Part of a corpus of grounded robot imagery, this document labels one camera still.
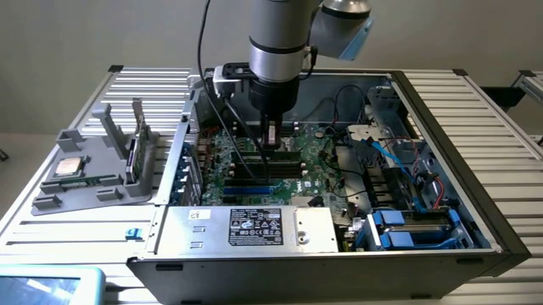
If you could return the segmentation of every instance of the slotted aluminum surface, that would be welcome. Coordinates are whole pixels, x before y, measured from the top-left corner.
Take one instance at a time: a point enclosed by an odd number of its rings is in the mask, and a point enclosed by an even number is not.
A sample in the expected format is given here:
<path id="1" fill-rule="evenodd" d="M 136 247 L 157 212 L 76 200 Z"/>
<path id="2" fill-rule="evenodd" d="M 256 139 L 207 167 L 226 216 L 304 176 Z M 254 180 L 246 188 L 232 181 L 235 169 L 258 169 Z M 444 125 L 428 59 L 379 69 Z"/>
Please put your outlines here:
<path id="1" fill-rule="evenodd" d="M 148 122 L 164 135 L 160 144 L 164 155 L 157 156 L 155 187 L 183 101 L 188 98 L 188 73 L 187 69 L 125 69 L 115 75 L 111 89 L 99 98 L 112 103 L 113 120 L 128 131 L 135 126 L 129 102 L 133 95 L 143 97 Z M 543 163 L 515 137 L 508 124 L 496 117 L 486 97 L 466 78 L 451 71 L 406 71 L 406 74 L 534 255 L 499 278 L 478 278 L 442 300 L 423 301 L 423 304 L 542 304 Z M 81 121 L 79 128 L 85 135 L 104 134 L 93 119 Z M 33 188 L 28 198 L 36 192 Z M 97 266 L 108 276 L 108 304 L 156 304 L 155 297 L 124 266 L 127 257 L 144 246 L 144 241 L 125 241 L 124 231 L 131 227 L 148 229 L 151 203 L 32 217 L 31 200 L 24 201 L 0 237 L 0 253 L 7 254 L 0 256 L 0 262 Z"/>

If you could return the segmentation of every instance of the capacitor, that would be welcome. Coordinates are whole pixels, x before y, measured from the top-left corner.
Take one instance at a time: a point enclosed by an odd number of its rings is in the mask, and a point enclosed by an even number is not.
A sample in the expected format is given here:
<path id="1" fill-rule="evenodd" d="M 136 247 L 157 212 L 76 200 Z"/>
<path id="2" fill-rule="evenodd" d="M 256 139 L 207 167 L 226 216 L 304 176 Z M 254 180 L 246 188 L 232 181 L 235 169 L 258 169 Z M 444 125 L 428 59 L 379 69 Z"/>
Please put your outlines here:
<path id="1" fill-rule="evenodd" d="M 315 138 L 318 138 L 319 140 L 324 138 L 324 133 L 323 132 L 315 132 L 314 133 Z"/>

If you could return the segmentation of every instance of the power supply label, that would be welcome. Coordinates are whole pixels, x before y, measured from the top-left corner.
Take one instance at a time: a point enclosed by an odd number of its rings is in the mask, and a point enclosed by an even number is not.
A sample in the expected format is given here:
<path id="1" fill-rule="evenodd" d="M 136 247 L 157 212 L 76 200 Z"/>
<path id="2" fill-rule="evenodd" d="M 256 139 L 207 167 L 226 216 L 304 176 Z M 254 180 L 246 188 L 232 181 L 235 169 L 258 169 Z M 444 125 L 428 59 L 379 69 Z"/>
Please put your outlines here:
<path id="1" fill-rule="evenodd" d="M 228 243 L 232 246 L 282 246 L 280 208 L 231 209 Z"/>

